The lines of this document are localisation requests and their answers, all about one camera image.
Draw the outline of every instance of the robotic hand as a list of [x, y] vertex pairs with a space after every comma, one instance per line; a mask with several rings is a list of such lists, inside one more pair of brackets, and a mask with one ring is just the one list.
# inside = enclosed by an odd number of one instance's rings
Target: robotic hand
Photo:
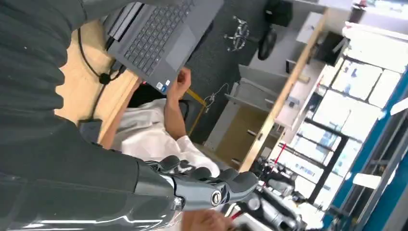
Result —
[[217, 178], [212, 178], [211, 172], [201, 167], [189, 175], [170, 174], [180, 160], [169, 156], [160, 163], [146, 162], [166, 179], [174, 189], [173, 210], [199, 210], [216, 207], [220, 204], [234, 203], [243, 200], [257, 186], [257, 177], [251, 172], [238, 173], [234, 169], [222, 171]]

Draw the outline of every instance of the gray laptop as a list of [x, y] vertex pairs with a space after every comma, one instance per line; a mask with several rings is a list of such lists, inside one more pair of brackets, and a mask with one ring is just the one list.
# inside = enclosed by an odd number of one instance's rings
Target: gray laptop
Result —
[[129, 4], [104, 20], [106, 49], [166, 94], [223, 2], [184, 0], [169, 7]]

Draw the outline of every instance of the white cloth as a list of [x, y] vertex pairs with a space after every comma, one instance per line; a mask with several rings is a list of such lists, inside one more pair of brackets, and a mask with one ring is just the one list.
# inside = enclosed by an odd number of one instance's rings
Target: white cloth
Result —
[[180, 160], [188, 160], [195, 167], [208, 168], [212, 176], [217, 177], [218, 166], [202, 154], [188, 136], [176, 141], [166, 132], [165, 104], [166, 99], [159, 99], [138, 108], [128, 108], [115, 135], [113, 148], [144, 161], [161, 161], [175, 155]]

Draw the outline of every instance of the human hand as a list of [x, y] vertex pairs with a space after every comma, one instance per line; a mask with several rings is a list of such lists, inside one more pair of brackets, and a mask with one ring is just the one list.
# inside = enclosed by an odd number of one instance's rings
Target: human hand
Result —
[[230, 218], [215, 210], [184, 212], [182, 231], [232, 231], [234, 226]]
[[183, 67], [177, 76], [177, 81], [170, 87], [167, 93], [167, 99], [179, 102], [190, 86], [191, 70]]

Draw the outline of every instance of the robotic arm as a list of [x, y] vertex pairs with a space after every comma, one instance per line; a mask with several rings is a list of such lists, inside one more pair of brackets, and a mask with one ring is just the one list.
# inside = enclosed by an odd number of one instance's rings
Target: robotic arm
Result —
[[174, 175], [105, 150], [55, 115], [72, 31], [129, 2], [0, 0], [0, 230], [147, 231], [254, 189], [251, 173]]

